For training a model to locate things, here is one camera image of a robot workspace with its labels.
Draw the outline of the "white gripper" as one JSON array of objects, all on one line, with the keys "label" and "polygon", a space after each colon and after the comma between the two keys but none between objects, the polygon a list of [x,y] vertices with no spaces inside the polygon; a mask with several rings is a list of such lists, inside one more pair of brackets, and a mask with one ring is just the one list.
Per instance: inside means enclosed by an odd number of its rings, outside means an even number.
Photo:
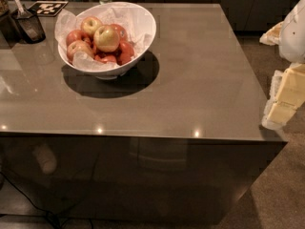
[{"label": "white gripper", "polygon": [[283,22],[262,34],[259,42],[279,45],[279,54],[292,64],[284,72],[275,71],[261,124],[278,130],[287,124],[305,102],[305,0],[299,0]]}]

